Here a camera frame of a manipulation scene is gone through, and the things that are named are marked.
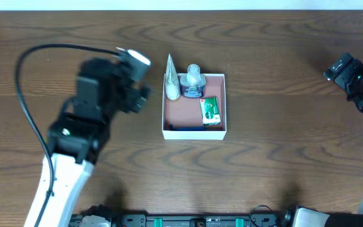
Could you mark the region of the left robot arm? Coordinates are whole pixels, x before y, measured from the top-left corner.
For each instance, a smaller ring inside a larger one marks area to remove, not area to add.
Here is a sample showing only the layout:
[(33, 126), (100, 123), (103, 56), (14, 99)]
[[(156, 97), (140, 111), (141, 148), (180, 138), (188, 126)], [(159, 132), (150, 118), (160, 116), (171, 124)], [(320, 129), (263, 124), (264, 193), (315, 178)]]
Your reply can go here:
[(139, 112), (150, 89), (135, 89), (147, 68), (146, 58), (118, 63), (94, 58), (81, 64), (76, 94), (64, 102), (47, 133), (48, 153), (26, 226), (67, 226), (100, 151), (110, 138), (116, 112)]

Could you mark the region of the blue clear bottle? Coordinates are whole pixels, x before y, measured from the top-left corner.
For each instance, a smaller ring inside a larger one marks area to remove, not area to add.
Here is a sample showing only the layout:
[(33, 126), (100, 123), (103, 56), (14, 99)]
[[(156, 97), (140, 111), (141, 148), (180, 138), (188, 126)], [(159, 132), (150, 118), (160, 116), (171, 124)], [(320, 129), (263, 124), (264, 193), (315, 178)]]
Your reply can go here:
[(187, 73), (180, 76), (181, 95), (185, 98), (201, 98), (204, 96), (206, 83), (199, 66), (191, 64), (187, 68)]

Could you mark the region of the green white soap packet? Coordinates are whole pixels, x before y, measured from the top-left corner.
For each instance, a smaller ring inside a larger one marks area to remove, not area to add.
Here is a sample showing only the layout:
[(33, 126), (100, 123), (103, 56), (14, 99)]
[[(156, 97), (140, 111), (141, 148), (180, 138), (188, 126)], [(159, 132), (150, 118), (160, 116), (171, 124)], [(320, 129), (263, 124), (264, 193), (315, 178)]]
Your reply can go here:
[(200, 99), (200, 109), (204, 125), (217, 125), (221, 123), (217, 97)]

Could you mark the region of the white cream tube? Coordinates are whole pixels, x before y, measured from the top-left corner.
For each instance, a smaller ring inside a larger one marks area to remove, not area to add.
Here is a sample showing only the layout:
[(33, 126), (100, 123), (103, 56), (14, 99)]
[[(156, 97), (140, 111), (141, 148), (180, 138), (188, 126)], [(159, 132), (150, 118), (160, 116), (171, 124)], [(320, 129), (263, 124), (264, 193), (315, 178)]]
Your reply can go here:
[(170, 54), (168, 55), (164, 80), (165, 80), (164, 82), (165, 93), (167, 99), (173, 101), (179, 99), (179, 97), (181, 96), (180, 84), (175, 69), (175, 65), (173, 63), (173, 59), (171, 58)]

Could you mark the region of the blue disposable razor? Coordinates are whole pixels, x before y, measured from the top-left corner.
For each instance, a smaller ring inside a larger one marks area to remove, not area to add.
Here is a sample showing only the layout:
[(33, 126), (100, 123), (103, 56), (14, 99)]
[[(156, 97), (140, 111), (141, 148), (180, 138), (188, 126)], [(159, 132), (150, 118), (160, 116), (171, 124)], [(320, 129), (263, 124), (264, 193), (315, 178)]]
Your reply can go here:
[(195, 127), (175, 127), (173, 124), (170, 125), (171, 131), (205, 131), (204, 126), (195, 126)]

